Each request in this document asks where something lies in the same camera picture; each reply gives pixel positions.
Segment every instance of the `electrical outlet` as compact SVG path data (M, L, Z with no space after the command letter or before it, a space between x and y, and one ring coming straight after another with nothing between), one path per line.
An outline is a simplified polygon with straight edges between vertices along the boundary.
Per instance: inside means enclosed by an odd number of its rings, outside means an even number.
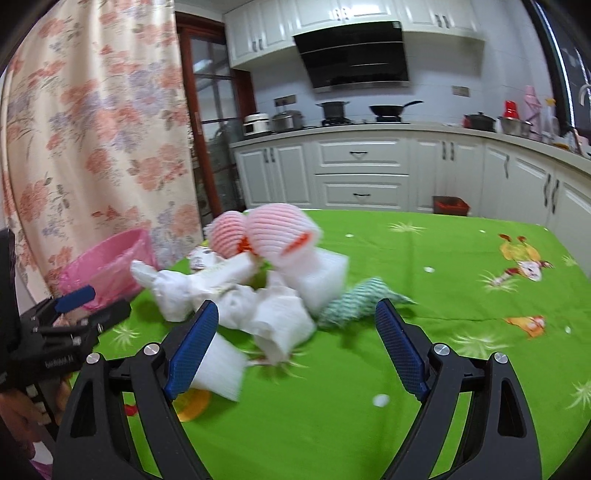
M452 86L452 94L460 97L469 97L470 89L468 87L458 87L457 85Z
M285 97L276 98L275 99L275 106L279 107L279 106L285 106L285 105L293 105L296 102L297 102L296 95L288 95Z

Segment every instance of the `cartoon print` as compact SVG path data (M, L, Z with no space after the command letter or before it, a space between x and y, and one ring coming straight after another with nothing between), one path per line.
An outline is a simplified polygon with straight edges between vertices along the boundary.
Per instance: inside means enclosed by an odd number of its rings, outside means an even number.
M512 260L516 263L515 267L507 268L505 272L497 278L491 280L491 285L498 286L509 280L515 275L529 278L533 281L542 280L542 268L554 268L554 266L543 261L538 251L530 244L524 236L517 237L518 244L514 244L508 235L499 235L505 242L499 248L506 260Z
M544 333L546 323L544 317L511 317L505 319L510 325L518 326L526 332L530 338L539 337Z

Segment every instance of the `cooking pot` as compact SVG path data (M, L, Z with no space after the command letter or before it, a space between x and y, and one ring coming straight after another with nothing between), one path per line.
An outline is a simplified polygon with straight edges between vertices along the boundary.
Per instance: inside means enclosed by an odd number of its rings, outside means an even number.
M345 105L349 102L323 102L316 105L321 106L324 111L324 118L345 118Z
M464 127L483 132L494 132L495 119L482 112L478 112L476 115L464 115Z
M411 105L424 103L422 100L415 100L406 105L371 105L369 108L376 116L400 116L404 109Z

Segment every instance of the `rice cooker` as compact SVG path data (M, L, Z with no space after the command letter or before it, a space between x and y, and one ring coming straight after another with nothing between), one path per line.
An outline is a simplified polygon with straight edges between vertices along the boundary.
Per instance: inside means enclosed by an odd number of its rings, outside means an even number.
M266 113L255 113L244 119L244 137L254 138L271 133L269 115Z

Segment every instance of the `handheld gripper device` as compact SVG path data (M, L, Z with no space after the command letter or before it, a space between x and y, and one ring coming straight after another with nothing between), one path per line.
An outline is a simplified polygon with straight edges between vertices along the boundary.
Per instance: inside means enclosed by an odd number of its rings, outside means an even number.
M162 343L107 361L92 353L80 370L57 437L54 480L155 480L139 461L124 411L132 392L152 455L167 480L211 480L172 401L189 386L215 335L216 305L207 300Z
M376 306L375 324L404 388L421 402L382 480L430 478L461 392L472 392L462 439L451 469L432 480L541 480L534 423L504 353L459 356L405 323L389 300Z

